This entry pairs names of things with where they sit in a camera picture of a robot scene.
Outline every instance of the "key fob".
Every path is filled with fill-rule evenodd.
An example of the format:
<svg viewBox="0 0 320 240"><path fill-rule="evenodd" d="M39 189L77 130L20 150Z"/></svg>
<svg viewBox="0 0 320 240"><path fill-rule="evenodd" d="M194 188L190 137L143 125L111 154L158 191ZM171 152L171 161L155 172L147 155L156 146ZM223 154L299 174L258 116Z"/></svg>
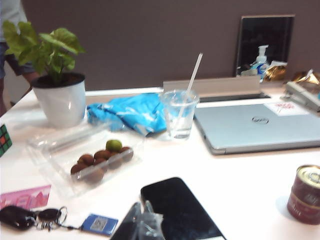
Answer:
<svg viewBox="0 0 320 240"><path fill-rule="evenodd" d="M61 212L58 209L55 208L48 208L46 210L43 210L39 212L38 219L40 221L56 221L61 216Z"/></svg>
<svg viewBox="0 0 320 240"><path fill-rule="evenodd" d="M0 222L19 230L27 230L35 225L36 214L24 208L10 205L0 210Z"/></svg>

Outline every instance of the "laptop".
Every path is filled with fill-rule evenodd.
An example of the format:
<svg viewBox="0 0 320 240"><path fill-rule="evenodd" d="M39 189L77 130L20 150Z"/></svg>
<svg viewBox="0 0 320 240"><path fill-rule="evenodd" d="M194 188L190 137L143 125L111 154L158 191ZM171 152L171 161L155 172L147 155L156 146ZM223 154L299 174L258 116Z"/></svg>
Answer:
<svg viewBox="0 0 320 240"><path fill-rule="evenodd" d="M194 117L214 155L320 146L320 117L294 102L197 107Z"/></svg>

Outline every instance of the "pink card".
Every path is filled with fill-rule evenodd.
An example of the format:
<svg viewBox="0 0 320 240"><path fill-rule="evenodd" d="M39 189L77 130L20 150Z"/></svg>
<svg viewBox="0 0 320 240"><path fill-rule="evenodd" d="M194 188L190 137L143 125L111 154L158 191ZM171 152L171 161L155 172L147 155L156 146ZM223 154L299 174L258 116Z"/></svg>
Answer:
<svg viewBox="0 0 320 240"><path fill-rule="evenodd" d="M0 209L8 205L15 205L27 210L46 206L50 189L51 185L46 185L2 193L0 196Z"/></svg>

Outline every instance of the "soil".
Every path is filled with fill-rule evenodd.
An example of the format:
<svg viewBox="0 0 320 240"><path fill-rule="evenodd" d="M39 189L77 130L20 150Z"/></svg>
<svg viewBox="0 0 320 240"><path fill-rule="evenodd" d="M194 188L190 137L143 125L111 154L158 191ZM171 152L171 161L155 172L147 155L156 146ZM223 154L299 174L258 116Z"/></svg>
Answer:
<svg viewBox="0 0 320 240"><path fill-rule="evenodd" d="M62 74L62 81L59 84L54 84L49 75L44 75L32 80L31 86L40 89L61 88L81 83L84 80L85 76L81 73L66 72Z"/></svg>

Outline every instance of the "dell logo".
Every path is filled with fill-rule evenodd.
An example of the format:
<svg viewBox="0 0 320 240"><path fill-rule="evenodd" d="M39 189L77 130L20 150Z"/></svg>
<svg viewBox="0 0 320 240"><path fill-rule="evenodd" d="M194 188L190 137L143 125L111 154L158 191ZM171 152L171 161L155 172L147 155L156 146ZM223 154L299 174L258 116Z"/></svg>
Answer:
<svg viewBox="0 0 320 240"><path fill-rule="evenodd" d="M269 119L263 116L254 116L251 119L252 122L257 123L257 124L267 124L269 123Z"/></svg>

